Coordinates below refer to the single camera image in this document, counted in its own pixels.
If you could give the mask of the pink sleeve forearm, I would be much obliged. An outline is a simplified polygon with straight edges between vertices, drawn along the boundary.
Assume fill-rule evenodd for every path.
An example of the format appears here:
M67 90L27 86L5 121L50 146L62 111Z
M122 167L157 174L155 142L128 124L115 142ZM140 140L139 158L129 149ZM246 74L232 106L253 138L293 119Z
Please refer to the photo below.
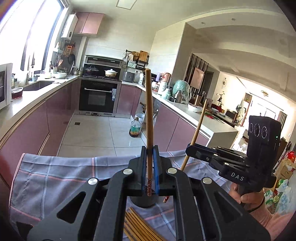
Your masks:
M293 213L271 214L265 206L263 197L249 200L248 205L250 206L248 212L268 231L271 240L276 240L293 217Z

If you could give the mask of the right hand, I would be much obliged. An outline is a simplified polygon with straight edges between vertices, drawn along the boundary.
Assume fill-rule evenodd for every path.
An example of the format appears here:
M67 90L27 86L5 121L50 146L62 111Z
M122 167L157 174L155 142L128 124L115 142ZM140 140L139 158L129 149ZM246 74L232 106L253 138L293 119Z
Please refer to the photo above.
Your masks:
M238 193L238 184L232 183L229 195L239 204L244 204L244 209L252 212L258 209L264 202L263 189L260 192L252 192L244 195Z

